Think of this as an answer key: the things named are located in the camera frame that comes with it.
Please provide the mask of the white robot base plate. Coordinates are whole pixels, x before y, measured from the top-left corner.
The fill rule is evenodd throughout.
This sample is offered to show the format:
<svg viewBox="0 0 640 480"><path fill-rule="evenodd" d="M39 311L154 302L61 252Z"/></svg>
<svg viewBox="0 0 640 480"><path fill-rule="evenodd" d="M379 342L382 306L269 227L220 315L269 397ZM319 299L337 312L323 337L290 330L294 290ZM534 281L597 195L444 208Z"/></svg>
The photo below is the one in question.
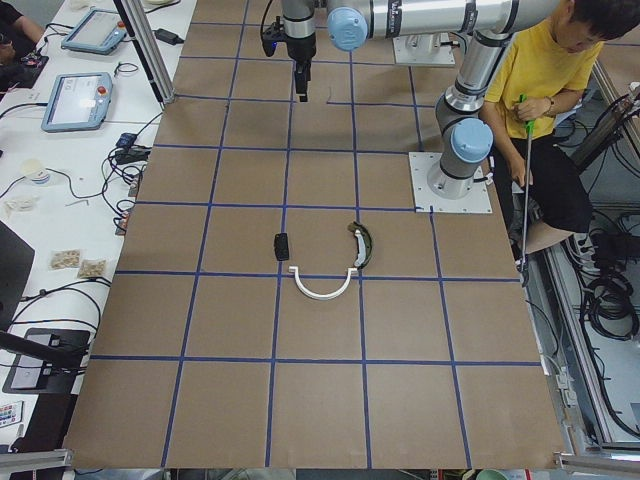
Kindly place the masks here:
<svg viewBox="0 0 640 480"><path fill-rule="evenodd" d="M438 152L410 152L409 168L417 213L492 214L490 181L478 166L474 176L458 180L440 169Z"/></svg>

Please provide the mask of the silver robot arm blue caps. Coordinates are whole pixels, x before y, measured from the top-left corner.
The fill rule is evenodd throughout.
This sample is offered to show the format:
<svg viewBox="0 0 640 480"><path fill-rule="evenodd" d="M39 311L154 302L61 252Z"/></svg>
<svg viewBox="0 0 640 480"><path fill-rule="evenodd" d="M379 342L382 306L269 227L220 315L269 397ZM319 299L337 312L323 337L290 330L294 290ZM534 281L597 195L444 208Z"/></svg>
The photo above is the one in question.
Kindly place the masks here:
<svg viewBox="0 0 640 480"><path fill-rule="evenodd" d="M284 1L276 20L261 27L260 37L268 56L277 44L285 44L295 63L296 93L305 101L316 54L316 8L325 9L330 41L344 52L370 39L399 44L425 35L462 36L464 53L456 75L435 105L443 151L427 177L434 194L460 199L470 192L494 141L478 118L490 81L513 36L545 19L556 5L554 1Z"/></svg>

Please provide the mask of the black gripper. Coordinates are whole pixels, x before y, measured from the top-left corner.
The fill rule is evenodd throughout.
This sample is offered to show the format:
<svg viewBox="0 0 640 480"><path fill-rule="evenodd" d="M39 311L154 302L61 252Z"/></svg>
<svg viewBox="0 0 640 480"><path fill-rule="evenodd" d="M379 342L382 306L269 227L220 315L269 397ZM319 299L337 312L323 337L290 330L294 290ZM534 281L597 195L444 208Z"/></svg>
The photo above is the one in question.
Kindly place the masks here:
<svg viewBox="0 0 640 480"><path fill-rule="evenodd" d="M312 58L315 56L315 36L295 38L286 35L285 42L289 57L294 60L295 92L300 102L306 101L308 85L311 81Z"/></svg>

